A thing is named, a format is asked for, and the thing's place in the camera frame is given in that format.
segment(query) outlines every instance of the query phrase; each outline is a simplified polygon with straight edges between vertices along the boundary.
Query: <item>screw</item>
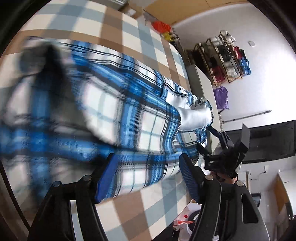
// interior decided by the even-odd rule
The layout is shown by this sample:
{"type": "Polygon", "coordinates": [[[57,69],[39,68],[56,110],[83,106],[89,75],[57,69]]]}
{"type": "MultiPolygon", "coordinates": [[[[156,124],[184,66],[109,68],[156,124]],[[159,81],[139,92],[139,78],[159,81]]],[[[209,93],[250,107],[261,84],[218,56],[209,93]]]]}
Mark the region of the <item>screw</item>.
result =
{"type": "Polygon", "coordinates": [[[208,181],[212,181],[214,180],[214,177],[212,175],[206,175],[205,178],[208,180],[208,181]]]}
{"type": "Polygon", "coordinates": [[[55,188],[59,187],[61,185],[61,182],[60,181],[55,181],[53,184],[52,184],[55,188]]]}
{"type": "Polygon", "coordinates": [[[87,181],[90,181],[90,180],[91,180],[91,175],[85,175],[85,176],[83,177],[83,180],[85,180],[86,182],[87,182],[87,181]]]}
{"type": "Polygon", "coordinates": [[[243,187],[243,186],[244,186],[244,183],[243,183],[242,181],[237,181],[237,185],[238,185],[239,187],[243,187]]]}

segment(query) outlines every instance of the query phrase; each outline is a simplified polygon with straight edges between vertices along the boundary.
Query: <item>wooden panel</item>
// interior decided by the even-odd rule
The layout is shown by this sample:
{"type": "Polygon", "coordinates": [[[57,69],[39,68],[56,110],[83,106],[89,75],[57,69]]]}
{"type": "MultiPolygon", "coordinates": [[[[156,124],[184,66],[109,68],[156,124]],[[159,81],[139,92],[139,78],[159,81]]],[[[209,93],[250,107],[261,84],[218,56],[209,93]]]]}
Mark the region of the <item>wooden panel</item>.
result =
{"type": "Polygon", "coordinates": [[[156,0],[145,10],[167,24],[174,24],[210,7],[206,0],[156,0]]]}
{"type": "Polygon", "coordinates": [[[221,6],[225,4],[231,4],[236,2],[244,2],[244,0],[206,0],[210,7],[221,6]]]}
{"type": "Polygon", "coordinates": [[[285,186],[281,181],[279,175],[276,175],[276,182],[274,184],[274,194],[276,196],[276,204],[278,206],[278,211],[280,213],[282,207],[286,202],[289,202],[288,194],[286,192],[285,186]]]}

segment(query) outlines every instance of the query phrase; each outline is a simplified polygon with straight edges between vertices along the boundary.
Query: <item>folded clothes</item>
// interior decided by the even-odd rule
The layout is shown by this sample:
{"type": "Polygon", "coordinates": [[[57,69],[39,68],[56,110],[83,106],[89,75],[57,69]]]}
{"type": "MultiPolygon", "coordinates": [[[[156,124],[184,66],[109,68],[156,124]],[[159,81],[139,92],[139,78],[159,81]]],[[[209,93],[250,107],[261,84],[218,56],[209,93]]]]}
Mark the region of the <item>folded clothes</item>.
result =
{"type": "Polygon", "coordinates": [[[181,153],[196,161],[196,143],[206,145],[209,102],[127,55],[30,37],[15,68],[0,155],[13,190],[29,190],[37,203],[52,182],[75,182],[102,165],[98,156],[116,160],[112,178],[107,168],[101,180],[101,201],[176,174],[181,153]]]}

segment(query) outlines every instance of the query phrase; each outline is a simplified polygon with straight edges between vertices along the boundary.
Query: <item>power cord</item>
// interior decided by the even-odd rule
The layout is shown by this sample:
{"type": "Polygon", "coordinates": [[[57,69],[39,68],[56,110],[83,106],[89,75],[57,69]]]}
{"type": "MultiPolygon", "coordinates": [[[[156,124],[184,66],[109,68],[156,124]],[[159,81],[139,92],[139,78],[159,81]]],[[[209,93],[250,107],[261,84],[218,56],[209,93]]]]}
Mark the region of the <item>power cord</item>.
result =
{"type": "Polygon", "coordinates": [[[259,176],[260,176],[261,174],[263,174],[263,173],[266,173],[266,171],[259,173],[259,174],[257,175],[257,178],[256,178],[256,179],[251,179],[251,178],[250,178],[250,179],[251,179],[252,181],[256,181],[256,180],[259,179],[259,176]]]}

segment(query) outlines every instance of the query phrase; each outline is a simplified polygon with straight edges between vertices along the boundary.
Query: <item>table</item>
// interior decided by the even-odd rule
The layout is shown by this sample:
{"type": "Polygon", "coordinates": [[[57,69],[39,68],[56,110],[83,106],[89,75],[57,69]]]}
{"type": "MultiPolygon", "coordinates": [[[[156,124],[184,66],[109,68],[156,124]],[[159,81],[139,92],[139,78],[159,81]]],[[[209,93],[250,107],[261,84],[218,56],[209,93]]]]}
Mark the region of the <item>table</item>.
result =
{"type": "MultiPolygon", "coordinates": [[[[93,1],[52,0],[22,27],[0,58],[0,96],[9,95],[13,88],[10,80],[17,73],[12,72],[11,66],[17,64],[22,41],[27,36],[103,45],[143,62],[190,90],[182,57],[153,30],[93,1]]],[[[0,110],[3,105],[0,98],[0,110]]],[[[30,207],[30,192],[28,188],[21,188],[27,177],[20,176],[21,170],[6,171],[22,211],[32,221],[35,212],[30,207]]],[[[96,208],[109,240],[149,241],[165,229],[190,200],[179,172],[140,191],[105,200],[96,208]]],[[[83,240],[75,202],[72,202],[72,217],[76,240],[83,240]]]]}

